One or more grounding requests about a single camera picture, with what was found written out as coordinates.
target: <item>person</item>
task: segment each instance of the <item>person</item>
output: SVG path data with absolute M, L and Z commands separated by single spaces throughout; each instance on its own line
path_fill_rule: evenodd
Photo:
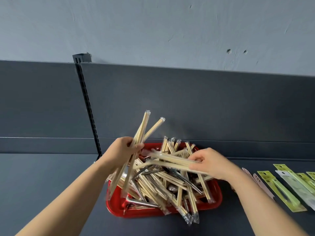
M 116 139 L 104 155 L 85 170 L 54 201 L 32 219 L 18 236 L 79 235 L 106 178 L 144 144 L 128 147 L 131 137 Z M 201 162 L 189 166 L 222 179 L 235 189 L 256 236 L 304 236 L 301 227 L 238 166 L 207 148 L 189 157 Z

